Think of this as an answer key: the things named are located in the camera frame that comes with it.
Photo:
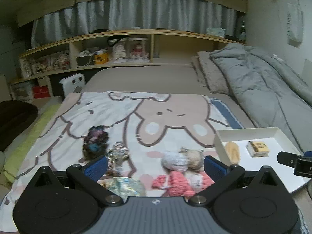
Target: bottle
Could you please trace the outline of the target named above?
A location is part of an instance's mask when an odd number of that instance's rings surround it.
[[[241,30],[239,32],[239,40],[245,41],[246,39],[246,30],[245,30],[245,22],[241,22]]]

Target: gray duvet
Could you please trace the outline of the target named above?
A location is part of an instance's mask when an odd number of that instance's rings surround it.
[[[312,92],[288,65],[235,43],[210,58],[256,126],[278,127],[298,149],[312,150]]]

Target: glass jar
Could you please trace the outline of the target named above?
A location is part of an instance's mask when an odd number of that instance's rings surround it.
[[[110,45],[113,45],[116,40],[109,40]],[[119,40],[114,46],[111,47],[110,61],[115,63],[129,61],[127,51],[127,39]]]
[[[23,78],[29,78],[32,76],[32,70],[30,68],[29,62],[27,61],[26,58],[22,59],[22,74],[23,74]]]
[[[129,39],[129,56],[131,60],[147,61],[149,58],[147,48],[148,38]]]

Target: blanket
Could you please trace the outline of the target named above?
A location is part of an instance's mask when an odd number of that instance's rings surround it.
[[[11,183],[15,181],[18,170],[26,157],[27,153],[30,151],[32,145],[38,139],[38,136],[43,131],[44,127],[47,125],[51,117],[60,107],[60,104],[50,106],[40,117],[38,122],[31,129],[25,141],[23,141],[10,155],[9,159],[5,162],[3,167],[4,176]]]
[[[311,150],[312,92],[287,64],[236,43],[210,58],[256,126],[278,127],[303,153]]]
[[[1,204],[0,233],[17,231],[12,219],[15,202],[40,166],[61,171],[72,164],[86,164],[82,144],[92,126],[104,125],[109,147],[121,141],[129,148],[123,176],[139,179],[148,196],[164,194],[151,184],[158,175],[166,174],[161,166],[166,151],[203,149],[204,155],[217,158],[215,131],[231,129],[210,99],[202,95],[86,92],[78,96],[70,108],[57,112],[28,152]]]

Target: green blanket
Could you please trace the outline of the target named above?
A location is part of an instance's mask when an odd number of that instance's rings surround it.
[[[30,151],[32,145],[36,142],[38,136],[40,136],[41,132],[44,130],[51,117],[56,113],[59,107],[60,104],[48,107],[29,132],[26,140],[21,143],[7,159],[6,163],[4,164],[3,171],[9,182],[14,183],[18,170],[27,153]]]

